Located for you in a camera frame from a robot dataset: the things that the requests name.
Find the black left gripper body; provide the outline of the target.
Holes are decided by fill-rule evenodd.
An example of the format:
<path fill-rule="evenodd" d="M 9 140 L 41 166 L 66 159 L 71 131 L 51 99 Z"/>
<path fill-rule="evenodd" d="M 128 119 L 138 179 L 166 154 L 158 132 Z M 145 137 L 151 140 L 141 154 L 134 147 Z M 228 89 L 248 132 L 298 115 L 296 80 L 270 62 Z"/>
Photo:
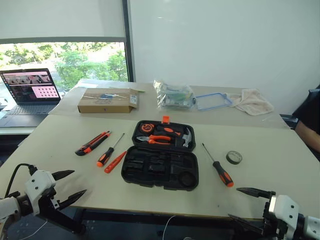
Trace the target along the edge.
<path fill-rule="evenodd" d="M 57 192 L 53 187 L 44 191 L 38 201 L 40 214 L 49 214 L 59 209 L 60 204 L 59 201 L 55 199 L 56 194 Z"/>

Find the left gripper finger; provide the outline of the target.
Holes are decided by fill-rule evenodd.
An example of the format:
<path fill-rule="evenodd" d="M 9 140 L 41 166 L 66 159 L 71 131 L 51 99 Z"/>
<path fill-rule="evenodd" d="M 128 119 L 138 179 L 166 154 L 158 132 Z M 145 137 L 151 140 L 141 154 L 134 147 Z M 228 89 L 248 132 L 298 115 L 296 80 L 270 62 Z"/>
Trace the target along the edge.
<path fill-rule="evenodd" d="M 62 170 L 62 171 L 57 171 L 52 173 L 52 177 L 55 181 L 61 180 L 67 176 L 69 176 L 70 174 L 74 173 L 74 170 Z"/>
<path fill-rule="evenodd" d="M 72 205 L 73 203 L 75 203 L 87 190 L 84 189 L 84 190 L 81 190 L 81 191 L 78 191 L 72 195 L 70 195 L 65 201 L 63 202 L 59 202 L 59 207 L 58 209 L 59 210 L 63 210 L 65 208 L 67 208 L 68 206 Z"/>

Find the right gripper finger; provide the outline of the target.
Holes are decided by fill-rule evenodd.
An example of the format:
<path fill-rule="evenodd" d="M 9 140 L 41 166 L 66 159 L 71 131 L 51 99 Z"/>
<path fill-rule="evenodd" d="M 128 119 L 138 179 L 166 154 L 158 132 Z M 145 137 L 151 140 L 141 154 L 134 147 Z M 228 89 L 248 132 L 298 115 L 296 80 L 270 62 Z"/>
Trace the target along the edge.
<path fill-rule="evenodd" d="M 258 235 L 263 235 L 264 230 L 260 227 L 255 226 L 253 223 L 251 223 L 248 220 L 245 220 L 241 217 L 232 215 L 232 214 L 228 214 L 228 216 L 234 220 L 236 223 L 240 224 L 245 230 L 256 233 Z"/>
<path fill-rule="evenodd" d="M 255 198 L 262 197 L 262 198 L 270 199 L 272 196 L 276 195 L 274 191 L 266 191 L 266 190 L 253 188 L 253 187 L 239 187 L 239 188 L 236 188 L 236 190 Z"/>

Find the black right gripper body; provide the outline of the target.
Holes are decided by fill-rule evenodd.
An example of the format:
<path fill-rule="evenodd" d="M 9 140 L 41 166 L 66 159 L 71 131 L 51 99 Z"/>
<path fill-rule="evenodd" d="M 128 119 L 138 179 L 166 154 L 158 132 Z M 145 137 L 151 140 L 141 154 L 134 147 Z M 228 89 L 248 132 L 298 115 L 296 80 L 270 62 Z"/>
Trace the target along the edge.
<path fill-rule="evenodd" d="M 262 215 L 264 221 L 262 235 L 271 239 L 285 239 L 287 224 L 281 219 L 276 218 L 275 214 L 270 210 L 270 208 L 274 209 L 275 204 L 275 198 L 271 198 L 269 202 L 265 203 Z"/>

